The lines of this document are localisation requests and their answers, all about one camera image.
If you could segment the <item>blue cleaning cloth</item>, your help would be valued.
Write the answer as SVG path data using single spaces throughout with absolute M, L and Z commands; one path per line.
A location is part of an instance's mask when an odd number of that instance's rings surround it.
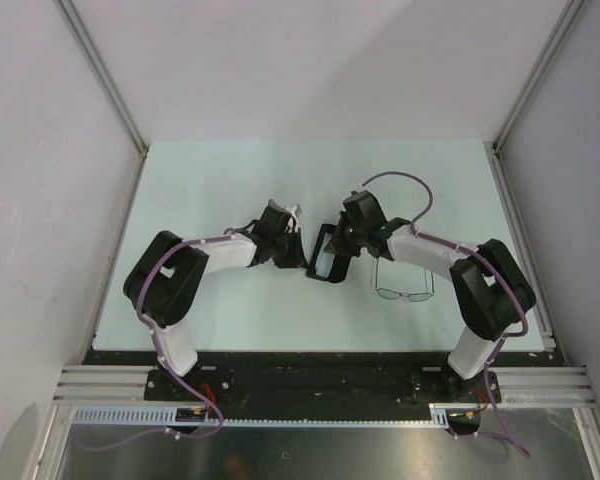
M 321 244 L 318 246 L 317 257 L 314 262 L 315 274 L 322 278 L 328 278 L 331 274 L 335 255 L 326 250 L 332 236 L 325 235 Z

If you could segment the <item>black glasses case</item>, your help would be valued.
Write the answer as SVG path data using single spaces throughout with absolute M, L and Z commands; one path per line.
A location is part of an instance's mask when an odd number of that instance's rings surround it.
M 333 238 L 335 232 L 335 225 L 321 225 L 306 271 L 307 278 L 331 284 L 338 284 L 346 279 L 351 258 L 326 251 L 327 244 Z

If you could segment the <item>thin wire-frame glasses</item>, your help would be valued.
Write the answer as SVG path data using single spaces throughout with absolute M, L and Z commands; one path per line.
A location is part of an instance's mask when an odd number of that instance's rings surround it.
M 433 273 L 411 264 L 378 259 L 374 267 L 375 293 L 386 300 L 425 302 L 435 294 Z

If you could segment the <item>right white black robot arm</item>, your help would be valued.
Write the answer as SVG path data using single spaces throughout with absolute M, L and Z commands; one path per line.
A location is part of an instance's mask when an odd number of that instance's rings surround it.
M 476 375 L 493 361 L 510 327 L 528 331 L 526 313 L 536 296 L 508 247 L 490 239 L 466 246 L 416 228 L 412 221 L 387 219 L 367 190 L 343 201 L 338 223 L 327 227 L 329 239 L 316 246 L 316 264 L 328 268 L 326 280 L 343 281 L 351 259 L 367 251 L 376 259 L 408 263 L 451 282 L 464 330 L 448 356 L 451 370 L 441 376 L 443 393 L 464 401 L 477 389 Z

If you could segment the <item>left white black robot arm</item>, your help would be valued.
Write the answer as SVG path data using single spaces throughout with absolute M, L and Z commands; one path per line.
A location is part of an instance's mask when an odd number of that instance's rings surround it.
M 279 269 L 308 267 L 301 241 L 298 204 L 269 201 L 258 219 L 223 235 L 185 240 L 171 231 L 156 234 L 123 285 L 138 319 L 150 332 L 158 362 L 169 373 L 166 387 L 177 398 L 201 387 L 198 362 L 184 318 L 204 276 L 269 261 Z

